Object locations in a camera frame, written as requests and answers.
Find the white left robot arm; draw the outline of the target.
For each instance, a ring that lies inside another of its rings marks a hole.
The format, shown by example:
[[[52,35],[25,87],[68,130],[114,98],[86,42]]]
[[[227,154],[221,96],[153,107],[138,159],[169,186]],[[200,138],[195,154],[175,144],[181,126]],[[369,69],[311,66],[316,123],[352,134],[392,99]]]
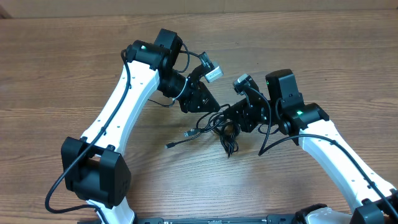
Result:
[[[161,91],[184,113],[217,112],[220,105],[206,84],[222,76],[221,67],[200,54],[200,64],[184,76],[174,69],[187,47],[176,32],[160,30],[154,43],[135,41],[121,52],[121,77],[93,124],[61,147],[66,188],[97,213],[100,223],[135,223],[127,202],[131,172],[124,160],[130,133],[150,96]]]

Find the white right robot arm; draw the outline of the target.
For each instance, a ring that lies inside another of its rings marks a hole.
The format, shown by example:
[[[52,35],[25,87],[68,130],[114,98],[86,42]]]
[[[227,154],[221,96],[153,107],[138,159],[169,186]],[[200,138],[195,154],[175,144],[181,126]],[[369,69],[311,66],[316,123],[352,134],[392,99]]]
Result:
[[[329,115],[316,103],[305,104],[290,69],[266,75],[269,97],[251,76],[233,84],[245,98],[224,111],[242,132],[260,124],[277,126],[284,138],[267,144],[259,155],[292,140],[311,155],[340,190],[351,210],[336,212],[323,203],[302,208],[287,223],[397,223],[397,188],[374,172],[343,139]]]

